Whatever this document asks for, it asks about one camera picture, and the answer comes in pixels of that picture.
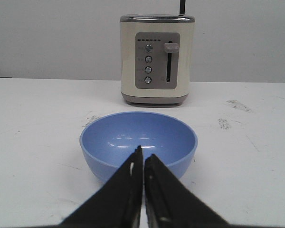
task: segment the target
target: silver button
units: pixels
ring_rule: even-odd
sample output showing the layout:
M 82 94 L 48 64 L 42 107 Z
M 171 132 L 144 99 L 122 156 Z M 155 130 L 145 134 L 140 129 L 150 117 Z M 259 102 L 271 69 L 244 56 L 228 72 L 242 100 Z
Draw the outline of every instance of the silver button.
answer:
M 146 63 L 151 63 L 152 62 L 152 57 L 151 56 L 147 56 L 146 58 L 144 58 L 144 60 L 146 61 Z
M 144 47 L 144 49 L 145 49 L 145 51 L 146 51 L 147 53 L 150 53 L 150 52 L 153 51 L 153 47 L 152 47 L 151 44 L 146 45 L 146 46 Z
M 145 83 L 147 83 L 147 84 L 149 84 L 149 83 L 151 83 L 151 78 L 150 77 L 146 77 L 145 79 L 144 79 L 144 82 Z
M 149 73 L 151 73 L 152 68 L 149 67 L 149 66 L 147 66 L 147 67 L 144 69 L 144 71 L 145 71 L 147 74 L 149 74 Z

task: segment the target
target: bowl rim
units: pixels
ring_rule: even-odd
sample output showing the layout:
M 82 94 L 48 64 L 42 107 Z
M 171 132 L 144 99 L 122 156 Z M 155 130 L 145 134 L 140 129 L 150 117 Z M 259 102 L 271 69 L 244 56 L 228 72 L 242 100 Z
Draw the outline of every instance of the bowl rim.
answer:
M 91 157 L 92 159 L 94 159 L 94 160 L 97 161 L 98 163 L 101 163 L 102 165 L 105 165 L 105 166 L 108 166 L 108 167 L 111 167 L 111 168 L 117 168 L 117 169 L 118 169 L 119 166 L 109 164 L 109 163 L 107 163 L 107 162 L 105 162 L 105 161 L 103 161 L 103 160 L 100 160 L 99 158 L 97 158 L 97 157 L 91 155 L 91 153 L 89 153 L 88 150 L 84 147 L 84 144 L 83 144 L 83 136 L 84 136 L 85 132 L 87 131 L 87 129 L 88 129 L 91 125 L 95 124 L 95 123 L 98 122 L 98 121 L 101 121 L 101 120 L 103 120 L 103 119 L 105 119 L 105 118 L 108 118 L 108 117 L 111 117 L 111 116 L 115 116 L 115 115 L 133 114 L 133 113 L 153 114 L 153 115 L 160 115 L 160 116 L 168 117 L 168 118 L 173 119 L 173 120 L 175 120 L 175 121 L 177 121 L 177 122 L 180 122 L 181 124 L 183 124 L 184 126 L 186 126 L 186 127 L 192 132 L 195 143 L 194 143 L 193 148 L 191 149 L 191 151 L 190 151 L 186 156 L 182 157 L 181 159 L 178 159 L 177 161 L 172 162 L 172 163 L 169 163 L 169 164 L 165 164 L 167 167 L 172 167 L 172 166 L 174 166 L 174 165 L 176 165 L 176 164 L 178 164 L 178 163 L 181 163 L 183 160 L 185 160 L 185 159 L 187 159 L 188 157 L 190 157 L 190 156 L 196 151 L 196 148 L 197 148 L 197 146 L 198 146 L 198 138 L 197 138 L 197 135 L 196 135 L 196 133 L 194 132 L 194 130 L 193 130 L 189 125 L 187 125 L 185 122 L 183 122 L 183 121 L 181 121 L 181 120 L 179 120 L 179 119 L 177 119 L 177 118 L 175 118 L 175 117 L 172 117 L 172 116 L 169 116 L 169 115 L 166 115 L 166 114 L 155 113 L 155 112 L 146 112 L 146 111 L 128 111 L 128 112 L 114 113 L 114 114 L 110 114 L 110 115 L 103 116 L 103 117 L 101 117 L 101 118 L 99 118 L 99 119 L 97 119 L 97 120 L 95 120 L 95 121 L 89 123 L 89 124 L 84 128 L 84 130 L 81 132 L 81 134 L 80 134 L 79 143 L 80 143 L 80 146 L 81 146 L 82 151 L 83 151 L 87 156 Z

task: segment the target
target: white table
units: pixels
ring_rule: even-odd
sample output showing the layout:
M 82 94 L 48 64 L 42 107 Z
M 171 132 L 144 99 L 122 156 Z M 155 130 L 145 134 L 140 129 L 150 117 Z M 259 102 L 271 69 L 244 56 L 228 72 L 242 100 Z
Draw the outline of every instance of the white table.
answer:
M 285 226 L 285 84 L 190 83 L 181 106 L 141 107 L 124 102 L 119 81 L 0 79 L 0 227 L 58 224 L 94 194 L 79 136 L 124 111 L 195 130 L 181 181 L 228 222 Z

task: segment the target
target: bowl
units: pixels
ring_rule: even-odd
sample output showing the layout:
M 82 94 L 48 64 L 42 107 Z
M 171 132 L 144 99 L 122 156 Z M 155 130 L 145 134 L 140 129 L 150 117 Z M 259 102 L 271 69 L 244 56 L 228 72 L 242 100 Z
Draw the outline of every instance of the bowl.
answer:
M 198 140 L 182 121 L 151 112 L 124 112 L 90 123 L 80 145 L 93 174 L 105 183 L 138 145 L 144 159 L 152 153 L 180 178 L 189 167 Z

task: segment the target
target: table surface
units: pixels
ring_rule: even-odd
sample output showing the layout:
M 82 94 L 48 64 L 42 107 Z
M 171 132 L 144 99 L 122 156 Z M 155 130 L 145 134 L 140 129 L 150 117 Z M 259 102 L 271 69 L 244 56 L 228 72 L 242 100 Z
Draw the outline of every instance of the table surface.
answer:
M 285 84 L 191 82 L 182 105 L 147 106 L 128 105 L 120 81 L 0 79 L 0 227 L 58 224 L 93 195 L 79 136 L 124 111 L 194 129 L 181 182 L 229 223 L 285 226 Z

